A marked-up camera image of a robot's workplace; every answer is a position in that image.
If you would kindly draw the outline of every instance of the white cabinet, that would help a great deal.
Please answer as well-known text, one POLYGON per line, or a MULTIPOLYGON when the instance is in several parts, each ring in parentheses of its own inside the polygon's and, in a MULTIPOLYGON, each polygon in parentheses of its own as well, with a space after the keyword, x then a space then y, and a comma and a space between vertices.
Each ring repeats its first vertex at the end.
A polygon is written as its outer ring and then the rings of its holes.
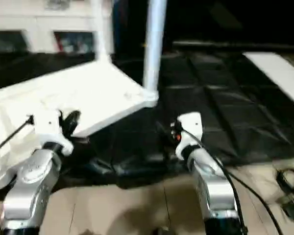
MULTIPOLYGON (((103 35, 107 52, 113 53, 112 0, 102 2, 103 35)), ((19 30, 32 52, 58 52, 54 36, 61 32, 93 32, 94 23, 90 0, 70 1, 65 10, 50 10, 45 0, 0 0, 0 31, 19 30)))

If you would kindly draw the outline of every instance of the cabinet door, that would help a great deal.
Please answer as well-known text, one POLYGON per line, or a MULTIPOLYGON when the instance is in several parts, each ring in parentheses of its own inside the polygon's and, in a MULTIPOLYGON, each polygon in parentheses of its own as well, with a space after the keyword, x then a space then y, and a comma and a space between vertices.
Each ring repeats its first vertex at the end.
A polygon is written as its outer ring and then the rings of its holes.
MULTIPOLYGON (((113 52, 113 35, 110 18, 104 18, 104 40, 109 53, 113 52)), ((96 25, 90 17, 37 17, 40 37, 44 41, 45 52, 94 51, 96 25)))
POLYGON ((83 42, 93 50, 92 22, 82 17, 37 17, 46 52, 77 52, 83 42))
POLYGON ((0 16, 0 50, 5 48, 7 52, 10 52, 17 47, 32 52, 44 50, 36 19, 0 16))

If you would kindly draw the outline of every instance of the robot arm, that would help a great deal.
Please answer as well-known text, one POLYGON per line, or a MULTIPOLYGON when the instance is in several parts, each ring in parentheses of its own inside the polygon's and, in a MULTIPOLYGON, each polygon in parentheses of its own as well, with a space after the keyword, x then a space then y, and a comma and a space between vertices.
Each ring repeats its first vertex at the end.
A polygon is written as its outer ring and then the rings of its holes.
POLYGON ((230 182, 221 167, 194 138, 200 140, 202 137, 200 113, 183 114, 177 120, 172 125, 172 134, 180 141, 175 153, 185 161, 194 178, 206 234, 244 234, 230 182))
POLYGON ((59 123, 61 119, 55 111, 34 115, 35 132, 42 147, 19 166, 16 177, 11 172, 5 175, 10 181, 15 179, 15 184, 3 202, 2 234, 39 233, 52 188, 59 178, 61 159, 73 151, 67 136, 73 133, 79 115, 78 111, 71 113, 70 118, 76 121, 67 125, 59 123))

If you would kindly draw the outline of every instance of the black cable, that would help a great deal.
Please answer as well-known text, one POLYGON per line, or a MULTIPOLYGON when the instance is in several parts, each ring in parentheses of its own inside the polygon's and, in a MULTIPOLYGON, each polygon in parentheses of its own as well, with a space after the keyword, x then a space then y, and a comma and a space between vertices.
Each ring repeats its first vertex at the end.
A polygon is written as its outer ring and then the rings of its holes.
MULTIPOLYGON (((183 129, 183 131, 186 132, 189 136, 191 136, 195 141, 197 141, 197 143, 200 145, 200 147, 204 148, 204 145, 200 141, 200 139, 198 139, 196 136, 194 136, 192 133, 190 133, 189 131, 187 131, 185 129, 183 129)), ((236 188, 235 188, 235 186, 233 184, 233 181, 232 181, 231 177, 229 176, 229 172, 228 172, 227 169, 224 168, 224 166, 222 166, 222 164, 219 162, 219 160, 216 157, 214 157, 213 155, 211 155, 211 157, 217 163, 217 165, 221 168, 221 170, 224 173, 224 176, 226 177, 226 179, 229 181, 231 187, 233 188, 233 193, 234 193, 234 198, 235 198, 235 201, 236 201, 237 211, 238 211, 238 214, 239 214, 242 233, 244 235, 246 235, 247 232, 248 232, 248 229, 247 229, 247 226, 244 223, 244 218, 243 218, 242 207, 241 207, 239 195, 237 193, 237 190, 236 190, 236 188)))
MULTIPOLYGON (((188 135, 190 135, 195 141, 197 141, 197 143, 201 146, 204 147, 203 143, 200 141, 200 139, 198 139, 196 136, 194 136, 192 133, 190 133, 189 131, 183 129, 184 132, 186 132, 188 135)), ((264 201, 264 199, 257 193, 255 192, 250 186, 248 186, 247 184, 245 184, 242 180, 240 180, 238 177, 236 177, 234 174, 232 174, 231 172, 229 172, 224 166, 222 166, 222 164, 218 161, 218 159, 216 157, 214 157, 213 155, 211 155, 211 157, 215 160, 215 162, 217 163, 217 165, 222 169, 225 177, 227 178, 227 180, 229 181, 230 185, 233 188, 233 192, 234 192, 234 198, 236 200, 236 204, 237 204, 237 209, 238 209, 238 213, 239 213, 239 218, 240 218, 240 222, 241 222, 241 226, 243 229, 246 229, 247 231, 247 227, 244 224, 244 219, 243 219, 243 213, 242 213, 242 208, 240 205, 240 201, 239 201, 239 197, 237 194, 237 191, 235 189, 235 186, 233 184, 232 179, 230 178, 230 176, 232 178, 234 178, 235 180, 237 180, 241 185, 243 185, 245 188, 247 188, 248 190, 250 190, 258 199, 259 201, 264 205, 265 209, 267 210, 270 218, 272 219, 275 228, 277 229, 279 235, 283 235, 283 232, 276 220, 276 218, 274 217, 272 211, 270 210, 269 206, 267 205, 267 203, 264 201)))
POLYGON ((9 135, 1 144, 0 149, 10 141, 17 133, 19 133, 26 125, 33 124, 34 123, 34 117, 30 116, 29 119, 27 119, 18 129, 16 129, 11 135, 9 135))
POLYGON ((242 180, 240 180, 238 177, 236 177, 234 174, 232 174, 231 172, 229 172, 229 175, 234 178, 235 180, 237 180, 241 185, 243 185, 245 188, 247 188, 249 191, 251 191, 258 199, 259 201, 264 205, 265 209, 267 210, 270 218, 272 219, 278 233, 280 235, 283 235, 283 232, 279 226, 278 221, 276 220, 276 218, 274 217, 272 211, 270 210, 268 204, 264 201, 264 199, 255 191, 253 190, 250 186, 248 186, 247 184, 245 184, 242 180))

